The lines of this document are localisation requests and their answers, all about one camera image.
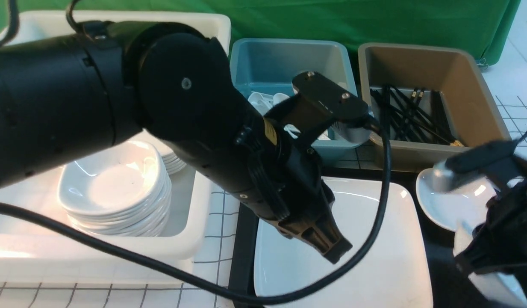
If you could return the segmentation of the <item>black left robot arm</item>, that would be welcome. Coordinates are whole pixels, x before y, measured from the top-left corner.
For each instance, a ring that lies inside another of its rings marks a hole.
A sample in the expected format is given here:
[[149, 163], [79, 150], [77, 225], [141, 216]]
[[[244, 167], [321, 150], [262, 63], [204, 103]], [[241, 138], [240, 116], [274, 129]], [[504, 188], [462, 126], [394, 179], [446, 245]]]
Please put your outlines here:
[[0, 47], [0, 188], [119, 145], [142, 130], [284, 235], [332, 263], [340, 233], [312, 143], [343, 109], [318, 72], [260, 115], [215, 38], [179, 23], [90, 22], [83, 32]]

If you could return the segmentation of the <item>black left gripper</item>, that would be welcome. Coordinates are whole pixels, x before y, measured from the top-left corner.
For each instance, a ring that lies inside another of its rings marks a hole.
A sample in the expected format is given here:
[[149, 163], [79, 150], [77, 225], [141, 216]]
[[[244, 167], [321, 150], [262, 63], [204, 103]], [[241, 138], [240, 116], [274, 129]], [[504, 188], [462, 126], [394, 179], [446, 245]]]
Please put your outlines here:
[[340, 232], [331, 209], [336, 200], [321, 177], [321, 159], [264, 118], [246, 120], [238, 146], [247, 150], [248, 176], [258, 197], [255, 213], [285, 238], [296, 238], [332, 264], [353, 245]]

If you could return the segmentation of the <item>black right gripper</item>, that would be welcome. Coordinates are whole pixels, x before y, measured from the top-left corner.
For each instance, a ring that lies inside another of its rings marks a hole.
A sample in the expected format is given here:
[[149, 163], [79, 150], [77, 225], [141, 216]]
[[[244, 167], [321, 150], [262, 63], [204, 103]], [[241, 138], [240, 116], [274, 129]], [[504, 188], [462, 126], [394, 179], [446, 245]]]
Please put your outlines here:
[[485, 221], [474, 228], [472, 244], [461, 257], [468, 273], [511, 274], [527, 267], [527, 179], [487, 203]]

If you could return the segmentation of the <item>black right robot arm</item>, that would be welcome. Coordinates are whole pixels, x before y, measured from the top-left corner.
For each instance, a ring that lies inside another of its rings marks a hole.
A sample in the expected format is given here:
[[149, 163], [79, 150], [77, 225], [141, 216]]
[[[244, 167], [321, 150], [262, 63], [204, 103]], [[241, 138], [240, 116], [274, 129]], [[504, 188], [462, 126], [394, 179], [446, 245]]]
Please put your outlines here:
[[460, 222], [453, 240], [457, 269], [491, 300], [527, 308], [527, 160], [515, 154], [527, 131], [515, 140], [498, 140], [439, 162], [430, 186], [450, 193], [487, 178], [498, 194], [486, 203], [484, 222]]

